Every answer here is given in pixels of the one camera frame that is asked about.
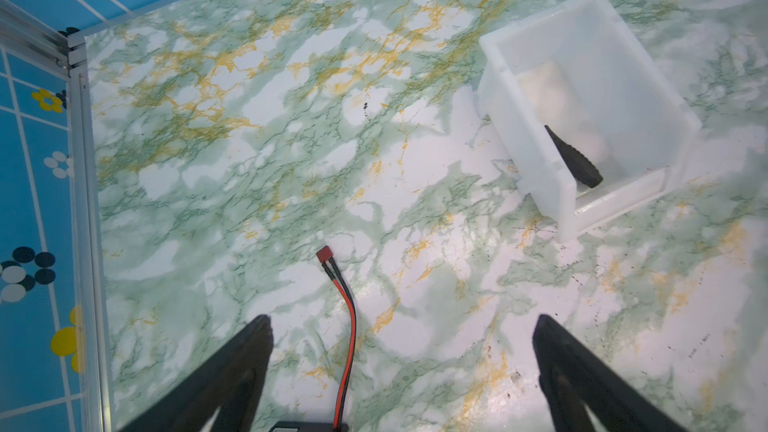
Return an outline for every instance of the table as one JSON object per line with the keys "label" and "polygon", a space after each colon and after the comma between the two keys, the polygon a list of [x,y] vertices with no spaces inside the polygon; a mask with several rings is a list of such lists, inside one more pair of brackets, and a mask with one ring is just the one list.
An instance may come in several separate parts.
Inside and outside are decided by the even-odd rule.
{"label": "table", "polygon": [[474,107],[562,0],[181,0],[87,38],[118,426],[257,314],[254,422],[550,430],[539,314],[691,430],[768,427],[768,0],[610,0],[703,123],[676,192],[558,244]]}

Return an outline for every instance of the white plastic bin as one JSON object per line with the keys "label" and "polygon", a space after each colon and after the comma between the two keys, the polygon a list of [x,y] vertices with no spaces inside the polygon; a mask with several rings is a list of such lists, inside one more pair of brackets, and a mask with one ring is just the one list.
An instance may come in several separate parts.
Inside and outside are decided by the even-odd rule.
{"label": "white plastic bin", "polygon": [[[480,38],[488,114],[558,240],[673,190],[701,128],[608,0],[567,0]],[[604,178],[576,180],[544,125]]]}

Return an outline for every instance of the red wire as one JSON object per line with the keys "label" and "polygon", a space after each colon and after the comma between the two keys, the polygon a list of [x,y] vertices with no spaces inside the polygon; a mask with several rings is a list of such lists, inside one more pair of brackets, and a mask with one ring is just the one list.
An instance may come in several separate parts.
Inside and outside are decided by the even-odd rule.
{"label": "red wire", "polygon": [[346,356],[346,366],[344,367],[344,375],[342,376],[341,382],[339,382],[339,393],[336,396],[336,413],[333,415],[333,429],[338,430],[339,429],[339,416],[341,415],[341,397],[344,394],[344,384],[350,379],[350,370],[352,369],[352,356],[355,353],[355,349],[352,347],[352,342],[355,340],[355,333],[357,329],[357,320],[355,319],[355,313],[352,309],[352,301],[347,296],[347,294],[344,293],[344,289],[339,285],[339,281],[337,279],[333,279],[333,284],[336,286],[336,288],[339,289],[339,293],[342,297],[344,297],[344,302],[346,302],[346,307],[350,310],[350,317],[352,318],[352,332],[350,334],[350,351]]}

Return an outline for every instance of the yellow petal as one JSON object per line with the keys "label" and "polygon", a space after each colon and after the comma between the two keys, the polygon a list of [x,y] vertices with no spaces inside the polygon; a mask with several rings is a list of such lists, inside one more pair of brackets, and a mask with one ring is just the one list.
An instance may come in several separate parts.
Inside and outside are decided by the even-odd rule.
{"label": "yellow petal", "polygon": [[78,374],[81,374],[83,371],[83,363],[80,360],[80,353],[75,351],[74,355],[72,355],[72,370],[77,372]]}
{"label": "yellow petal", "polygon": [[74,327],[64,327],[56,332],[51,339],[51,350],[60,357],[73,354],[78,350],[78,337]]}
{"label": "yellow petal", "polygon": [[81,306],[75,305],[72,307],[72,310],[69,312],[69,321],[72,322],[72,325],[82,325],[83,308]]}

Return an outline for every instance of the marble tabletop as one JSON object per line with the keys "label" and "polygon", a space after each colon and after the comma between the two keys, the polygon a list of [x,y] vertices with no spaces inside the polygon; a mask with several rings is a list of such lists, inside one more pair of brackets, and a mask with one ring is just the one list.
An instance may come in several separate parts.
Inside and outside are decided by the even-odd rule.
{"label": "marble tabletop", "polygon": [[768,0],[609,0],[703,123],[685,185],[566,244],[474,106],[563,0],[181,0],[87,38],[117,426],[258,314],[254,430],[551,430],[561,322],[690,430],[768,430]]}

